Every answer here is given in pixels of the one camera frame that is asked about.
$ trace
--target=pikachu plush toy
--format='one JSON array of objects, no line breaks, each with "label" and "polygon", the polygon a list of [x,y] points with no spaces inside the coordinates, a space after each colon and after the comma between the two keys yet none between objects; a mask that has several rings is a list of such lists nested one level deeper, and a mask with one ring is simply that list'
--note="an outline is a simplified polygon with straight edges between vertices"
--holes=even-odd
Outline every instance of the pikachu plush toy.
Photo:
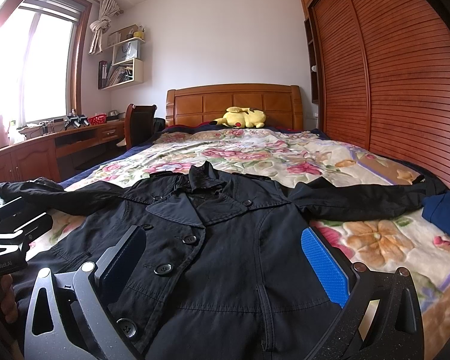
[{"label": "pikachu plush toy", "polygon": [[261,128],[265,126],[265,114],[257,108],[227,108],[226,114],[210,122],[211,125],[223,124],[236,128]]}]

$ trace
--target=curtain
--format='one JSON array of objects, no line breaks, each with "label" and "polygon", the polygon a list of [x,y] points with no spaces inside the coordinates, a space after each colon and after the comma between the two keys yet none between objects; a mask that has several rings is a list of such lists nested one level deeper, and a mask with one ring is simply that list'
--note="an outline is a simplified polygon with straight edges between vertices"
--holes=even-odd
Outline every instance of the curtain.
[{"label": "curtain", "polygon": [[110,29],[111,17],[120,10],[115,0],[103,0],[100,4],[98,20],[90,24],[94,32],[88,54],[100,54],[102,52],[102,36]]}]

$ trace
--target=black coat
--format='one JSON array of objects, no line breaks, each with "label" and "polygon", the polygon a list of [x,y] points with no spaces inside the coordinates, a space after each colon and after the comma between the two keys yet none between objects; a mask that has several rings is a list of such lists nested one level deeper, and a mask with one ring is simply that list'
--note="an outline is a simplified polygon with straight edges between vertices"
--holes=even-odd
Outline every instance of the black coat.
[{"label": "black coat", "polygon": [[[129,188],[103,181],[72,192],[34,182],[1,184],[5,200],[22,196],[88,215],[14,275],[20,323],[39,269],[75,271],[96,262],[131,225],[151,225],[145,252],[108,306],[116,320],[136,323],[133,345],[145,358],[303,359],[340,310],[301,250],[308,220],[393,218],[444,191],[432,178],[410,186],[350,187],[320,179],[288,188],[216,171],[208,162],[188,175],[157,173]],[[161,264],[171,264],[171,271],[157,275]]]}]

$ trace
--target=wooden wardrobe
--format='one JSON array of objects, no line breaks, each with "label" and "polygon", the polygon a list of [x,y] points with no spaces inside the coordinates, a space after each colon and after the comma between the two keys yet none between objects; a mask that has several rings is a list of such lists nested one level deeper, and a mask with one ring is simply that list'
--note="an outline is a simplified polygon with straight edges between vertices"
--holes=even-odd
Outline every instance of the wooden wardrobe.
[{"label": "wooden wardrobe", "polygon": [[426,0],[302,0],[320,128],[450,187],[450,31]]}]

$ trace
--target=yellow container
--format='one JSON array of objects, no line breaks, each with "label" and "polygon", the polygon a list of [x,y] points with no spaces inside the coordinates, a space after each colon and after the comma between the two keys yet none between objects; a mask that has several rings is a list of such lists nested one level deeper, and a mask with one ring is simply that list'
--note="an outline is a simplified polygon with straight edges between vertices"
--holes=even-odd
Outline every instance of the yellow container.
[{"label": "yellow container", "polygon": [[143,31],[136,31],[136,32],[134,32],[133,33],[133,37],[145,40],[145,34],[143,33]]}]

